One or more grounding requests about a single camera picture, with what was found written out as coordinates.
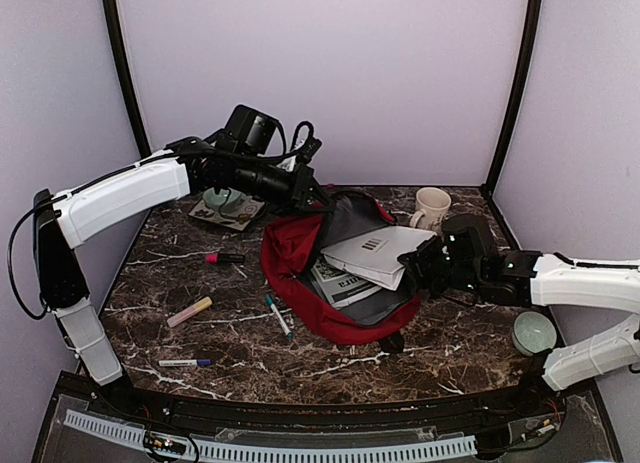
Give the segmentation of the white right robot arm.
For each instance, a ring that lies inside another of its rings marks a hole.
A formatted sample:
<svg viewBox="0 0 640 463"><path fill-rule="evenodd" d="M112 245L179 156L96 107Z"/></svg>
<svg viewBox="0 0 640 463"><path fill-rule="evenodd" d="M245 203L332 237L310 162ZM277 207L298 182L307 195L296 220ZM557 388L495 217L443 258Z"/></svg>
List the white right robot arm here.
<svg viewBox="0 0 640 463"><path fill-rule="evenodd" d="M538 371L510 396L521 417L587 379L639 361L639 263L571 259L560 253L516 250L494 253L458 237L434 236L398 258L421 289L469 292L507 307L575 307L625 313L617 325L570 346L549 350Z"/></svg>

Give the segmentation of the grey black and white magazine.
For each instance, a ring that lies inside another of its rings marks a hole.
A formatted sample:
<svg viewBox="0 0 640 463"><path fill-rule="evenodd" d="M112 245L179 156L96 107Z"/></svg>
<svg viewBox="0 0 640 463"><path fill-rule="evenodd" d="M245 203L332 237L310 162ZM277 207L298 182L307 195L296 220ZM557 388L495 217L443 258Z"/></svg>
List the grey black and white magazine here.
<svg viewBox="0 0 640 463"><path fill-rule="evenodd" d="M356 275L338 270L324 259L315 262L310 281L316 292L335 309L343 309L382 290Z"/></svg>

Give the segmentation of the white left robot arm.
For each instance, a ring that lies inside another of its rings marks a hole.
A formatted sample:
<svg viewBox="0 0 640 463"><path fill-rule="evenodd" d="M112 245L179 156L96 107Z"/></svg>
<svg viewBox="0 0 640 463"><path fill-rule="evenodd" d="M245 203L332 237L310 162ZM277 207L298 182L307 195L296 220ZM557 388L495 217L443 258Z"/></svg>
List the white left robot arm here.
<svg viewBox="0 0 640 463"><path fill-rule="evenodd" d="M91 286L114 282L143 214L208 189L234 189L284 210L304 211L319 191L310 161L321 146L308 136L279 156L251 156L190 136L147 158L55 194L43 190L13 227L6 250L8 283L32 320L53 316L90 379L104 387L101 400L120 419L141 410L140 395L123 380L126 372L98 316ZM21 227L32 225L35 293L39 308L22 298L13 268Z"/></svg>

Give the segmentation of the white booklet with stripes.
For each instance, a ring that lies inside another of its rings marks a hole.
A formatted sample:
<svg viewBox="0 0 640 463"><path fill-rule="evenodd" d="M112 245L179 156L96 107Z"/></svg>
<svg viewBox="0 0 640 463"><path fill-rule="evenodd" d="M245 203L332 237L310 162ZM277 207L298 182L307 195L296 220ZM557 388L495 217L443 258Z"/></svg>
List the white booklet with stripes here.
<svg viewBox="0 0 640 463"><path fill-rule="evenodd" d="M335 243L321 250L326 262L384 289L396 291L404 274L398 258L411 253L436 232L387 226Z"/></svg>

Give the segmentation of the red backpack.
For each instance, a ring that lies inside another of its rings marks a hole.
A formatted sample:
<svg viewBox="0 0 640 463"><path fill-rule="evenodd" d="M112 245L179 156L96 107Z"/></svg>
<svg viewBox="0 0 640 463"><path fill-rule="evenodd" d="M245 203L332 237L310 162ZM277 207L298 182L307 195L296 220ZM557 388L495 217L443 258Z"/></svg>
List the red backpack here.
<svg viewBox="0 0 640 463"><path fill-rule="evenodd" d="M344 309L334 308L312 283L311 269L321 250L397 220L371 195L341 190L332 195L335 209L276 219L264 229L261 266L271 288L313 333L337 345L376 342L391 354L404 350L401 329L421 304L409 276L395 291L381 289Z"/></svg>

